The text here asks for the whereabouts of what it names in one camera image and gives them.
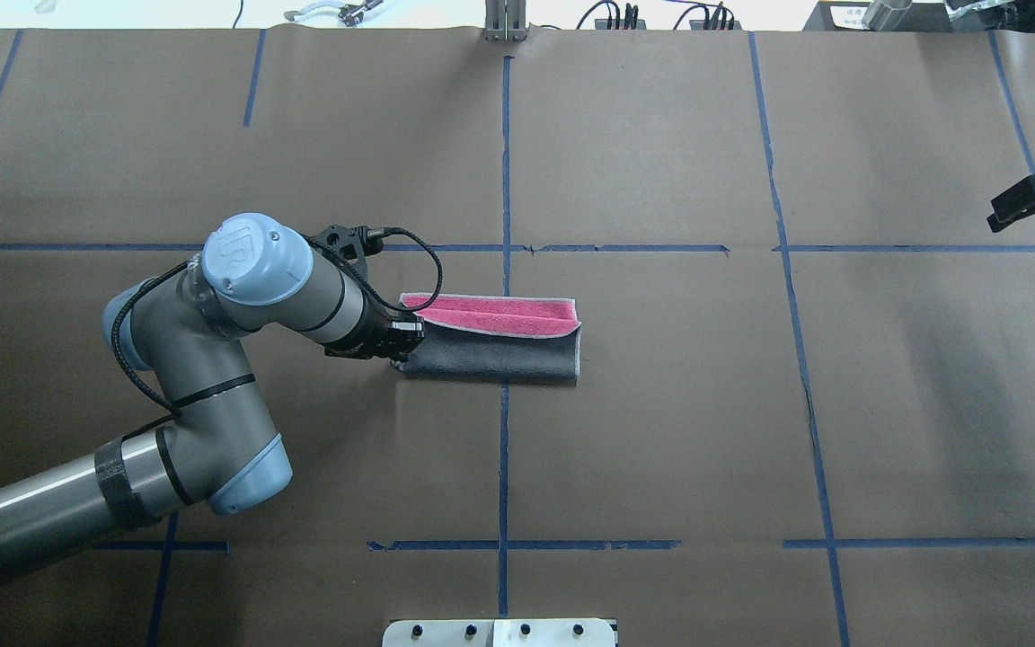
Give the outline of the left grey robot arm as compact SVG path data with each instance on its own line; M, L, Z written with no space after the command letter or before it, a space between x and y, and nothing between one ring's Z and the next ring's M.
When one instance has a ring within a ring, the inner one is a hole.
M103 308L103 336L131 384L165 410L89 455L0 488L0 586L204 502L250 509L290 483L282 435L243 339L276 324L325 356L406 360L418 307L369 286L367 258L401 226L316 236L262 213L228 217L188 261Z

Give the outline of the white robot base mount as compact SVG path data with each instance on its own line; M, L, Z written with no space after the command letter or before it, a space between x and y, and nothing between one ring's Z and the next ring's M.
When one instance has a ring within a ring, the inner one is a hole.
M619 646L604 618L484 618L394 621L382 646Z

